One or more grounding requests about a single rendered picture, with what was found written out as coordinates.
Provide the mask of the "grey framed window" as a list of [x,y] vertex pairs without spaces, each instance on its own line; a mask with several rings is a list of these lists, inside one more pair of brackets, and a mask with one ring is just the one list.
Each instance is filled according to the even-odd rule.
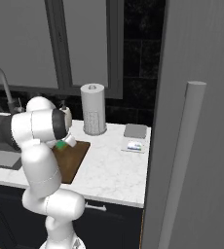
[[0,0],[0,68],[9,89],[123,97],[124,0]]

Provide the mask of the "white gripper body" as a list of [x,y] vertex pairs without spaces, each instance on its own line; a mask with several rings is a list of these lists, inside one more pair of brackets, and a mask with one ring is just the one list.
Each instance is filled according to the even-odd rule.
[[64,137],[63,141],[72,148],[74,148],[77,144],[75,137],[71,133],[69,133],[66,137]]

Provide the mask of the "dark navy drawer front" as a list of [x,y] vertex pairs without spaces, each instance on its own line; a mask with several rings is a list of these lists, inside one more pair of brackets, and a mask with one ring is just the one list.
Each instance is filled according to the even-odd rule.
[[139,249],[142,208],[89,199],[86,202],[107,208],[106,212],[85,208],[73,222],[86,249]]

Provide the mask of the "brown wooden cutting board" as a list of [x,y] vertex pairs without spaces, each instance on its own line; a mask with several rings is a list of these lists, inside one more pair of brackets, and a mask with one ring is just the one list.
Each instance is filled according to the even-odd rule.
[[91,143],[85,141],[78,141],[74,147],[64,144],[62,148],[59,148],[54,145],[52,151],[58,163],[62,184],[72,183],[90,146]]

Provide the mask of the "grey fridge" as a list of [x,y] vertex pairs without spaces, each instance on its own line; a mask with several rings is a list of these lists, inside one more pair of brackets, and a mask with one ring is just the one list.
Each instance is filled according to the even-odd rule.
[[167,0],[141,249],[158,249],[187,83],[205,95],[168,249],[224,249],[224,0]]

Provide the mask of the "white kitchen scale grey platform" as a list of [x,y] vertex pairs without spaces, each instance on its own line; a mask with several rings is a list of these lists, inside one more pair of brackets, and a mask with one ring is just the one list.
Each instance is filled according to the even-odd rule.
[[125,127],[122,151],[145,153],[147,126],[143,124],[127,124]]

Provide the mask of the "white paper towel roll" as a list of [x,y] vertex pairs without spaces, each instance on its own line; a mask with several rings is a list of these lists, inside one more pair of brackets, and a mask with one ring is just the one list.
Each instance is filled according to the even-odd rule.
[[95,83],[85,84],[81,86],[80,91],[84,132],[91,136],[103,134],[107,129],[105,121],[104,86]]

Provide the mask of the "dark navy cupboard door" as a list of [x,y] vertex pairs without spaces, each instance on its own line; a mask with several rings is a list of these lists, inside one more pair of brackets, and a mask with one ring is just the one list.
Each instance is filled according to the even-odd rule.
[[1,249],[39,249],[47,238],[45,217],[22,206],[23,192],[0,185]]

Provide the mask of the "grey curved tap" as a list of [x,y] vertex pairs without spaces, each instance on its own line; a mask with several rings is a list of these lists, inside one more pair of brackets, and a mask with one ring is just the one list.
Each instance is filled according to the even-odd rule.
[[6,75],[4,73],[4,71],[0,68],[0,78],[1,78],[1,82],[3,83],[3,87],[8,99],[8,107],[9,107],[9,111],[11,114],[15,114],[15,113],[21,113],[24,111],[24,108],[20,105],[19,107],[16,106],[16,102],[14,101],[14,99],[11,96],[11,92],[9,89],[9,85],[8,85],[8,81],[6,78]]

